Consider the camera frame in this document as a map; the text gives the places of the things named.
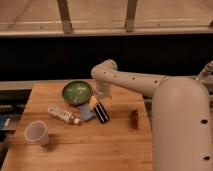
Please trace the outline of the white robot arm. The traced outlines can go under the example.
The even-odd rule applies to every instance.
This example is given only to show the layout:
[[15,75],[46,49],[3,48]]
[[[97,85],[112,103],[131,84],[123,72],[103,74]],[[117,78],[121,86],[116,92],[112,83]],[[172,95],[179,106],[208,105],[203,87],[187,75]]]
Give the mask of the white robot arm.
[[210,98],[200,81],[185,76],[122,72],[108,59],[91,69],[96,92],[112,84],[152,99],[153,171],[213,171]]

